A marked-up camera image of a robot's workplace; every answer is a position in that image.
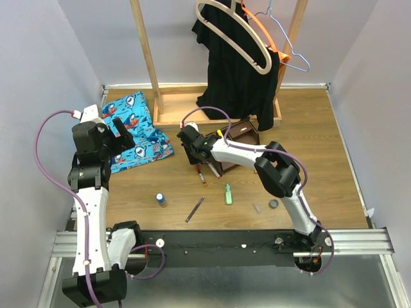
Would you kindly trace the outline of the pink red pen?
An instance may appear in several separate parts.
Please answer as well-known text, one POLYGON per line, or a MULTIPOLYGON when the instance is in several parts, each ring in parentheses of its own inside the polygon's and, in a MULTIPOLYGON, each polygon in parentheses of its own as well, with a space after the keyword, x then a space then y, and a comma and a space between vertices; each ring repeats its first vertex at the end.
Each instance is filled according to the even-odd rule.
POLYGON ((201 170, 200 170, 199 164, 195 164, 195 169, 196 169, 196 171, 197 171, 197 173, 198 173, 198 176, 199 176, 199 178, 200 178, 203 186, 204 186, 204 187, 207 187, 207 182, 206 182, 206 180, 205 180, 205 178, 204 178, 204 176, 203 176, 203 174, 202 174, 202 172, 201 172, 201 170))

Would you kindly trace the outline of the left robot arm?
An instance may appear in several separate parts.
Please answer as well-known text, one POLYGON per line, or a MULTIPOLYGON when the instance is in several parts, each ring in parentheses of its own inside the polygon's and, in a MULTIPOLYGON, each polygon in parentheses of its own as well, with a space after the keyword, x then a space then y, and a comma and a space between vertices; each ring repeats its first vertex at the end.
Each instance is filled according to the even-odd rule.
POLYGON ((112 159, 135 146, 121 119, 118 135, 103 122, 84 121, 72 128, 76 152, 67 177, 76 205, 76 255, 73 276, 63 293, 79 307, 118 302, 127 294, 128 255, 142 247, 136 221, 117 223, 106 233, 112 159))

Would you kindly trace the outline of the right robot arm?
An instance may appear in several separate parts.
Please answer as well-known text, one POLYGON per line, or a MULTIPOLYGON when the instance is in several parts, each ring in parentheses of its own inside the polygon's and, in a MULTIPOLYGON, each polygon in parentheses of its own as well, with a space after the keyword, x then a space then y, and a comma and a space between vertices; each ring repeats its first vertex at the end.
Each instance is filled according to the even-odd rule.
POLYGON ((253 146, 230 141, 219 135, 206 137, 191 125, 183 127, 177 138, 191 164, 215 160, 255 170, 265 190, 282 200, 292 220, 293 237, 288 244, 303 252, 318 245, 322 228, 302 191, 307 182, 307 170, 278 142, 253 146))

